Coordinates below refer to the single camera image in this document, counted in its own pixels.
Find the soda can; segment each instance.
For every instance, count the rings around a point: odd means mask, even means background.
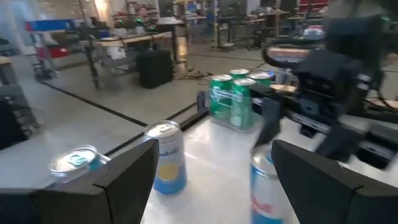
[[[255,83],[256,81],[250,78],[242,78],[233,82],[230,123],[241,129],[249,129],[253,126],[254,115],[249,87]]]
[[[217,120],[229,120],[232,77],[215,75],[210,82],[210,115]]]
[[[264,71],[252,72],[248,78],[253,79],[258,84],[263,84],[270,87],[272,82],[272,74]]]
[[[279,182],[269,146],[260,146],[251,162],[251,224],[282,224],[289,215],[289,201]]]
[[[247,69],[234,69],[229,71],[229,74],[232,76],[234,80],[240,79],[240,78],[247,78],[249,74],[249,70]]]
[[[94,146],[76,146],[50,163],[50,172],[64,184],[97,170],[110,159],[98,153]]]
[[[157,165],[154,189],[161,194],[174,194],[187,184],[187,170],[183,134],[174,121],[159,121],[145,130],[144,141],[159,141],[159,161]]]

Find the pull tab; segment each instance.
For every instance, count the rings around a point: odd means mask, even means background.
[[[87,159],[76,153],[69,157],[68,162],[76,167],[80,167],[87,162]]]
[[[166,125],[161,126],[161,127],[159,128],[159,131],[160,131],[161,133],[164,133],[164,132],[170,130],[171,128],[172,128],[171,125],[166,124]]]

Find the white table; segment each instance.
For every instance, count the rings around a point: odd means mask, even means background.
[[[185,133],[188,184],[177,195],[152,190],[144,213],[145,224],[246,224],[250,223],[250,149],[259,128],[243,134],[204,119]],[[324,138],[301,136],[298,124],[282,120],[283,139],[314,149]],[[353,159],[346,167],[387,184],[398,186],[398,166],[383,172]],[[299,223],[291,211],[288,223]]]

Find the workbench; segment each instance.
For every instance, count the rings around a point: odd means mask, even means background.
[[[0,85],[10,85],[17,83],[12,62],[9,58],[0,56]]]
[[[166,33],[159,33],[159,34],[131,34],[128,35],[127,37],[121,39],[119,37],[106,37],[102,38],[100,40],[94,40],[93,45],[95,47],[120,47],[123,44],[129,44],[129,43],[134,43],[134,42],[140,42],[143,40],[153,40],[153,39],[161,39],[161,38],[166,38],[167,34]],[[88,45],[87,40],[82,40],[81,44],[84,46]]]
[[[125,47],[127,44],[136,43],[145,40],[155,40],[155,39],[163,39],[167,37],[167,33],[162,32],[159,34],[144,34],[144,35],[129,35],[126,38],[121,39],[120,37],[107,37],[100,40],[93,40],[92,47],[97,50],[98,58],[102,61],[103,68],[106,71],[106,74],[112,74],[111,69],[120,67],[123,65],[132,65],[135,62],[136,53],[133,52],[131,54],[126,54],[125,57],[112,59],[109,57],[106,48],[107,47]],[[85,53],[88,61],[93,60],[93,56],[88,52],[91,52],[90,43],[87,40],[82,40],[81,44],[85,48]],[[91,76],[93,79],[94,86],[98,89],[100,87],[100,78],[96,72],[91,72]]]
[[[254,30],[261,30],[262,26],[264,25],[266,19],[253,19],[253,20],[243,20],[243,21],[231,21],[228,24],[229,32],[232,36],[232,43],[236,43],[236,27],[237,26],[244,26],[246,29],[246,48],[251,50],[250,40],[252,39],[251,32]]]
[[[152,190],[144,212],[145,223],[251,223],[250,150],[261,125],[252,133],[239,133],[212,122],[207,116],[186,130],[184,142],[187,186],[176,195],[161,195]],[[314,150],[325,137],[317,134],[314,139],[306,138],[299,134],[299,125],[288,119],[281,121],[281,130],[276,139],[309,151]],[[387,172],[364,164],[356,157],[349,164],[341,165],[398,187],[396,161]],[[299,223],[292,209],[288,215],[287,222],[284,223]]]
[[[197,35],[200,33],[205,34],[207,27],[207,17],[206,16],[193,16],[186,17],[188,36],[191,37],[192,43],[197,40]]]
[[[275,23],[274,23],[274,29],[275,29],[275,31],[274,31],[274,35],[275,35],[275,37],[278,37],[279,36],[279,31],[280,31],[280,24],[279,24],[279,21],[280,21],[280,16],[281,15],[286,15],[286,14],[289,14],[290,12],[285,12],[285,11],[275,11],[275,12],[269,12],[269,13],[266,13],[264,16],[266,17],[266,18],[268,18],[268,17],[270,17],[270,16],[275,16]]]

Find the gray floor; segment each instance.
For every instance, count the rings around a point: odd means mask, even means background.
[[[22,88],[42,128],[28,141],[0,151],[0,187],[45,187],[52,158],[80,144],[106,153],[142,127],[36,82]]]
[[[214,52],[210,45],[190,46],[188,68],[223,74],[263,64],[258,50]],[[78,144],[92,144],[106,153],[143,131],[142,126],[35,82],[25,57],[13,57],[12,61],[26,97],[31,107],[36,108],[34,113],[44,127],[32,139],[0,151],[0,187],[44,187],[53,181],[48,165],[54,156]],[[382,92],[386,98],[395,98],[398,65],[385,69],[392,72],[387,72]],[[136,74],[108,78],[100,70],[100,75],[103,84],[100,91],[93,88],[86,65],[61,71],[60,77],[49,84],[144,123],[168,118],[192,104],[198,90],[207,88],[203,81],[174,80],[146,90],[137,84]],[[181,123],[195,113],[196,108],[191,108],[174,120]],[[113,157],[141,141],[138,139]]]
[[[249,60],[188,56],[188,68],[214,74],[260,64]],[[207,88],[206,82],[174,80],[148,90],[139,86],[137,76],[135,73],[118,78],[104,77],[103,88],[96,91],[88,67],[80,66],[62,71],[60,78],[48,83],[147,124],[179,112],[196,101],[199,90]]]

